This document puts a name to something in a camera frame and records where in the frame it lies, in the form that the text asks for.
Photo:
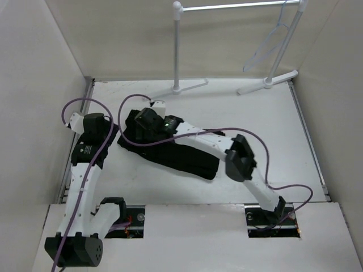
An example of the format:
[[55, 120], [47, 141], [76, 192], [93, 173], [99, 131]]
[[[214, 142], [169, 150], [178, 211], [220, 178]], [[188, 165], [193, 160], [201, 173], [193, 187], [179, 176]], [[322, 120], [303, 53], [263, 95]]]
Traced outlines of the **black trousers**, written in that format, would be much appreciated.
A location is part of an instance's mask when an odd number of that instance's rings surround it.
[[220, 160], [211, 154], [173, 142], [150, 147], [137, 147], [120, 137], [117, 144], [150, 162], [190, 173], [206, 180], [213, 180], [216, 177], [220, 164]]

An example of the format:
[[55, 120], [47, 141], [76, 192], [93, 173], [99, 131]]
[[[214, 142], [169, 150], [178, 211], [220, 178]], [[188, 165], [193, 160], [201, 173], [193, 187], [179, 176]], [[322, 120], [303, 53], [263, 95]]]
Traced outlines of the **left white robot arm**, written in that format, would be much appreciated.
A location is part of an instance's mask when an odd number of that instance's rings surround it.
[[45, 251], [53, 260], [52, 270], [67, 267], [97, 267], [103, 255], [103, 239], [113, 225], [127, 220], [123, 198], [105, 198], [95, 207], [96, 183], [118, 131], [111, 117], [102, 113], [73, 113], [68, 128], [80, 135], [71, 154], [71, 182], [62, 221]]

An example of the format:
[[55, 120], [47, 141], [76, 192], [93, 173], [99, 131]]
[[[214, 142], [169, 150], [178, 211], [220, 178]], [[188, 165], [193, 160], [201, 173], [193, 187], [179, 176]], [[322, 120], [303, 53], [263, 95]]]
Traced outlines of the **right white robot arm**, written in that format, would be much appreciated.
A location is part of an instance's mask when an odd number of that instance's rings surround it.
[[226, 176], [248, 189], [268, 224], [278, 224], [284, 217], [286, 202], [260, 174], [255, 154], [244, 135], [230, 138], [192, 126], [176, 116], [162, 117], [151, 108], [140, 111], [134, 121], [136, 139], [152, 158], [159, 156], [162, 163], [173, 163], [175, 168], [186, 163], [214, 166], [224, 162]]

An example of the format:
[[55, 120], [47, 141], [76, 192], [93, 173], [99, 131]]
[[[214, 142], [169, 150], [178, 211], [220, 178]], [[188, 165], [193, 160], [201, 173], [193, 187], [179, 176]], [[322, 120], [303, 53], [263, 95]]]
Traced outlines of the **white clothes rack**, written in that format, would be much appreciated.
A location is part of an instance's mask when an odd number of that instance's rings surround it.
[[[173, 61], [173, 83], [170, 90], [159, 91], [155, 94], [154, 99], [162, 98], [167, 95], [179, 95], [182, 92], [193, 90], [199, 87], [203, 87], [208, 85], [209, 80], [203, 78], [200, 80], [200, 83], [194, 85], [182, 85], [180, 79], [180, 21], [182, 15], [188, 12], [199, 12], [199, 11], [213, 11], [213, 10], [231, 10], [231, 9], [247, 9], [253, 7], [275, 7], [282, 6], [284, 1], [264, 1], [264, 2], [250, 2], [250, 3], [234, 3], [234, 4], [220, 4], [220, 5], [208, 5], [208, 6], [194, 6], [194, 7], [184, 7], [179, 1], [175, 1], [172, 4], [173, 10], [173, 20], [174, 20], [174, 61]], [[271, 89], [273, 86], [287, 82], [298, 75], [297, 70], [293, 70], [289, 73], [285, 73], [279, 76], [276, 76], [275, 73], [277, 68], [280, 65], [280, 62], [287, 50], [287, 47], [295, 33], [297, 25], [306, 10], [308, 5], [308, 1], [300, 0], [300, 1], [287, 1], [286, 6], [297, 6], [296, 14], [290, 24], [290, 30], [287, 31], [287, 34], [283, 40], [281, 47], [278, 50], [277, 57], [267, 75], [267, 77], [257, 81], [257, 83], [243, 88], [240, 87], [237, 89], [237, 94], [250, 94], [262, 89]]]

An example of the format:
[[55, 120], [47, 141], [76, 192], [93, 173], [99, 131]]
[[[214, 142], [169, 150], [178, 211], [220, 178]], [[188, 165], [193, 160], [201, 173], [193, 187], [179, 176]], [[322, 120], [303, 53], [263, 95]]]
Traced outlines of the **right aluminium table rail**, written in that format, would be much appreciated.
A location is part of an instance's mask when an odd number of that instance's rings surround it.
[[294, 104], [295, 104], [295, 106], [297, 108], [297, 111], [298, 111], [298, 116], [299, 116], [299, 119], [301, 121], [303, 131], [304, 131], [305, 137], [306, 137], [308, 145], [309, 145], [311, 156], [313, 157], [313, 161], [314, 161], [314, 164], [315, 164], [316, 171], [317, 171], [317, 173], [319, 175], [319, 179], [320, 179], [320, 183], [321, 183], [321, 186], [322, 186], [322, 189], [323, 189], [323, 193], [325, 195], [326, 201], [331, 202], [331, 197], [330, 197], [330, 194], [328, 192], [328, 188], [327, 188], [327, 185], [325, 183], [323, 173], [322, 173], [322, 170], [321, 170], [321, 167], [320, 167], [320, 164], [318, 162], [318, 158], [317, 158], [317, 155], [316, 155], [316, 152], [315, 152], [315, 148], [314, 148], [313, 142], [311, 140], [311, 136], [310, 136], [309, 130], [307, 128], [307, 124], [306, 124], [306, 121], [305, 121], [305, 118], [304, 118], [304, 115], [303, 115], [303, 112], [302, 112], [302, 108], [301, 108], [300, 103], [298, 101], [298, 97], [297, 97], [296, 90], [294, 88], [294, 84], [293, 84], [292, 80], [288, 81], [288, 86], [289, 86], [292, 98], [294, 100]]

